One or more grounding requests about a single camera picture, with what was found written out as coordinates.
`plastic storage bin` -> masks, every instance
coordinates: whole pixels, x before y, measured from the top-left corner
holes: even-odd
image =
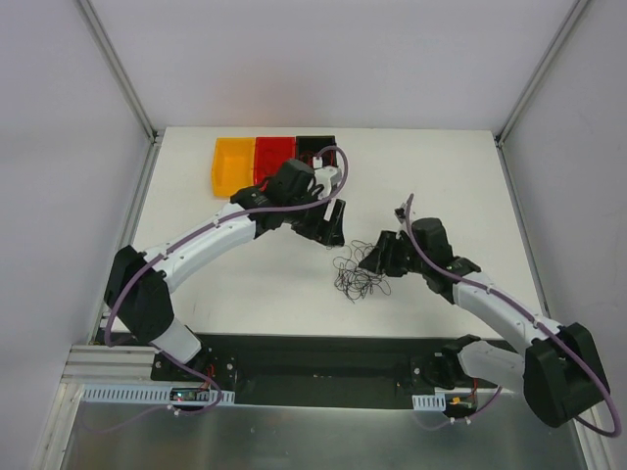
[[[296,137],[297,159],[312,165],[314,155],[329,145],[335,145],[334,135],[303,135]],[[337,166],[335,151],[325,152],[322,156],[324,166]]]
[[[286,160],[295,157],[295,137],[258,137],[255,143],[255,184],[276,174]]]
[[[217,198],[230,198],[242,188],[253,185],[255,138],[216,139],[212,186]]]

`metal frame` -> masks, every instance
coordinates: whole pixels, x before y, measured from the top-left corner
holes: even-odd
[[[98,18],[98,14],[96,13],[96,9],[91,4],[90,0],[74,0],[75,5],[82,14],[85,19],[85,23],[87,24],[87,28],[89,32],[91,32],[94,42],[100,49],[100,52],[103,55],[105,63],[109,66],[109,70],[112,75],[116,79],[116,82],[120,86],[121,94],[124,96],[124,99],[132,109],[137,121],[144,129],[144,132],[148,136],[148,138],[154,141],[157,132],[155,130],[155,126],[150,121],[150,118],[146,114],[141,101],[139,101],[139,97],[135,92],[135,88],[133,87],[130,79],[128,78],[128,74],[124,67],[121,64],[120,58],[118,57],[118,53],[114,48],[111,39],[109,39],[109,35],[107,31],[102,26],[102,22]]]
[[[542,82],[547,76],[549,70],[554,66],[559,52],[566,44],[574,32],[575,27],[579,24],[584,13],[588,10],[588,7],[593,3],[593,1],[594,0],[576,0],[572,7],[570,7],[566,18],[564,18],[563,22],[559,26],[559,29],[551,40],[549,47],[542,56],[542,59],[540,59],[536,68],[533,70],[533,73],[531,73],[531,76],[525,84],[522,93],[518,97],[518,100],[516,100],[509,116],[507,116],[506,123],[501,131],[497,133],[496,141],[499,148],[503,147],[505,141],[518,122],[518,119],[529,104],[529,101],[542,85]]]
[[[517,197],[515,185],[507,168],[506,158],[502,148],[530,100],[542,85],[548,71],[555,64],[555,59],[559,52],[572,35],[576,25],[579,24],[592,1],[593,0],[576,0],[573,3],[566,18],[549,44],[547,51],[538,66],[534,69],[518,100],[509,113],[503,128],[497,133],[495,138],[495,144],[506,178],[507,189],[511,196],[534,283],[541,296],[542,305],[546,314],[549,313],[548,305],[538,275],[536,262],[530,248],[524,216]],[[85,19],[86,25],[92,33],[96,45],[103,54],[105,63],[118,83],[122,95],[150,140],[150,149],[139,175],[135,193],[126,214],[124,229],[118,242],[118,246],[121,247],[131,242],[134,237],[152,172],[157,156],[159,155],[163,132],[158,132],[154,128],[91,1],[74,0],[74,3]],[[104,305],[101,305],[97,312],[99,316],[98,321],[95,321],[92,339],[95,338],[98,332],[100,319],[105,312],[106,309]],[[98,346],[72,347],[66,369],[64,370],[61,383],[54,399],[43,440],[36,454],[34,468],[42,468],[45,470],[61,468],[65,451],[69,444],[78,403],[82,395],[83,385],[85,383],[153,384],[150,380],[150,374],[154,354],[155,350],[152,348],[118,347],[114,350],[110,350]],[[188,382],[159,382],[159,385],[164,384],[173,386],[189,385]],[[588,414],[588,418],[592,420],[592,422],[600,422],[599,416],[595,410],[590,411]],[[614,468],[610,457],[611,454],[607,449],[605,440],[580,425],[577,425],[576,429],[589,468],[591,470]]]

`tangled wire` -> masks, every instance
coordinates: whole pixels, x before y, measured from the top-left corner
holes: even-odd
[[[359,267],[362,259],[374,248],[371,243],[354,240],[346,248],[350,254],[347,258],[336,257],[333,259],[333,266],[337,269],[335,287],[342,291],[352,303],[357,299],[365,299],[368,294],[374,293],[374,288],[378,288],[383,294],[392,294],[392,288],[383,274],[374,274]]]

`gray wall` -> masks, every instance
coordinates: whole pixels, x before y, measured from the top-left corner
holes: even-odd
[[[69,0],[0,2],[0,468],[30,468],[147,150]]]
[[[627,2],[597,0],[506,142],[553,316],[595,335],[627,419]],[[625,438],[610,443],[627,468]]]
[[[573,0],[94,0],[166,125],[497,130]]]

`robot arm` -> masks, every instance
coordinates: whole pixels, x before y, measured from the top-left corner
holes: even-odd
[[[397,209],[396,216],[400,222],[406,222],[405,208]],[[481,318],[513,349],[506,351],[476,336],[464,336],[430,359],[421,373],[425,380],[434,387],[449,390],[470,377],[501,385],[523,394],[534,413],[552,427],[602,401],[603,396],[590,377],[547,334],[536,328],[535,319],[523,317],[512,305],[491,294],[493,288],[501,293],[503,290],[497,289],[478,265],[453,255],[439,219],[417,220],[411,231],[420,249],[437,266],[489,289],[457,282],[433,269],[418,255],[405,231],[381,232],[375,248],[360,267],[390,277],[410,272],[421,274],[431,291]],[[548,330],[574,350],[609,390],[594,340],[586,328],[578,323],[565,327],[539,313],[533,317],[542,319]]]
[[[128,292],[118,310],[118,318],[140,344],[152,344],[195,370],[205,370],[208,354],[198,338],[175,318],[170,295],[208,262],[283,223],[289,223],[296,233],[322,245],[344,245],[344,201],[335,201],[329,220],[324,219],[328,202],[303,211],[275,209],[319,201],[341,179],[342,173],[337,167],[314,170],[302,162],[290,160],[263,185],[238,191],[221,211],[179,237],[142,253],[130,246],[122,248],[114,258],[105,293],[106,304],[113,308],[129,280],[145,268],[149,260],[161,256]],[[245,210],[256,211],[219,222]],[[204,231],[211,223],[214,227]]]

